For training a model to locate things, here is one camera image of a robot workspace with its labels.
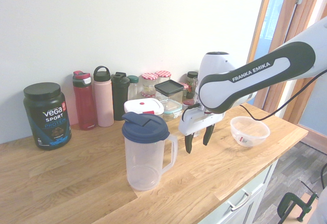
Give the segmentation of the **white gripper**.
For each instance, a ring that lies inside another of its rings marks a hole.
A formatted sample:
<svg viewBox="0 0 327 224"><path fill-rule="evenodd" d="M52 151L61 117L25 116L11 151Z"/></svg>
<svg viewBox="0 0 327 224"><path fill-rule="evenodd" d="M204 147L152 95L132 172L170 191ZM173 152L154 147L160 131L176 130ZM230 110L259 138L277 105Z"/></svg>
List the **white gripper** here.
<svg viewBox="0 0 327 224"><path fill-rule="evenodd" d="M193 133L205 129L203 136L203 144L207 145L215 124L224 118L225 113L215 114L208 111L203 111L200 108L191 108L183 112L179 122L178 130L185 135L185 150L187 153L192 151Z"/></svg>

